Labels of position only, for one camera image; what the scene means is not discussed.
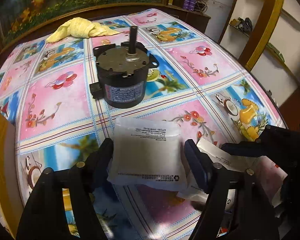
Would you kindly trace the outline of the yellow taped foam box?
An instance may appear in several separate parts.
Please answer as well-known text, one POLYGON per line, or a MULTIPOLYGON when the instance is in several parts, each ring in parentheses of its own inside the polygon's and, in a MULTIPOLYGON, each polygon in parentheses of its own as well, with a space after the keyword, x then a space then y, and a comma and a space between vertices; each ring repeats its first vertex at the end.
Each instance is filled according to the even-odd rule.
POLYGON ((15 127, 0 114, 0 224, 13 238, 22 213, 15 164, 15 127))

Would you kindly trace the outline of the white paper packet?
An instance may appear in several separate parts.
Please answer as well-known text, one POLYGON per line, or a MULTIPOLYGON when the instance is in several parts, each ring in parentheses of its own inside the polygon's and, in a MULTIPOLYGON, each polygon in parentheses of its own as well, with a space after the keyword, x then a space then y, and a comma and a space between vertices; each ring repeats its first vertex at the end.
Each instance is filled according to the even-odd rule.
MULTIPOLYGON (((257 160, 257 158, 253 157, 230 155, 205 139, 200 139, 197 146, 200 152, 207 153, 213 163, 221 163, 225 168, 232 171, 243 172, 247 168, 252 168, 254 162, 257 160)), ((187 188, 179 191, 177 196, 203 204, 206 203, 208 198, 208 194, 197 185, 192 171, 187 175, 187 188)))

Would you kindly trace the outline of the white plastic mailer bag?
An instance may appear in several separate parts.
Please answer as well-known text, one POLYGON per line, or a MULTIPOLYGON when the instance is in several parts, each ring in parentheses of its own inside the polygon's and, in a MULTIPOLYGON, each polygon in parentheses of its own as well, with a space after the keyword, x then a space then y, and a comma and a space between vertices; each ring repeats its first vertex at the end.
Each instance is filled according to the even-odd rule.
POLYGON ((170 121, 117 118, 108 173, 114 185, 146 185, 181 191, 187 187, 181 162, 181 130, 170 121))

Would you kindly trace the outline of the purple bottles on shelf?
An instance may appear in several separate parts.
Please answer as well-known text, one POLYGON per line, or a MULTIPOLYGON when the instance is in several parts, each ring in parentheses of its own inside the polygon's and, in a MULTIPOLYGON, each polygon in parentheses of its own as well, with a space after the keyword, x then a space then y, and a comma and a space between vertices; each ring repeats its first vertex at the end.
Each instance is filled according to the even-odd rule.
POLYGON ((196 5, 197 0, 184 0, 183 9, 194 11, 194 7, 196 5))

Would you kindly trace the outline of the black electric motor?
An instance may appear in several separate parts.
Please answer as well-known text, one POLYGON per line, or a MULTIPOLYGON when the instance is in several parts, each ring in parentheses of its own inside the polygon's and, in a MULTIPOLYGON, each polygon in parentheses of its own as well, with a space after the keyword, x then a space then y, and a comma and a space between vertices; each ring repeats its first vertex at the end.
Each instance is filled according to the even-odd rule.
POLYGON ((145 96, 148 71, 159 61, 136 40, 138 27, 131 26, 129 40, 120 46, 93 48, 98 81, 89 85, 94 99, 104 99, 115 108, 138 105, 145 96))

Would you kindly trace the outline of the yellow towel at table back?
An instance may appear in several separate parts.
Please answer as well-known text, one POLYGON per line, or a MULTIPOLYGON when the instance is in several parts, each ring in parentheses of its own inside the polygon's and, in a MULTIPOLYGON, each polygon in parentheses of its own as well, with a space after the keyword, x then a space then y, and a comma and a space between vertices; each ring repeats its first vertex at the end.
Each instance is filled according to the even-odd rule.
POLYGON ((91 22, 85 18, 75 17, 60 25, 57 30, 46 39, 46 43, 56 43, 68 36, 90 38, 113 36, 119 33, 120 32, 98 22, 91 22))

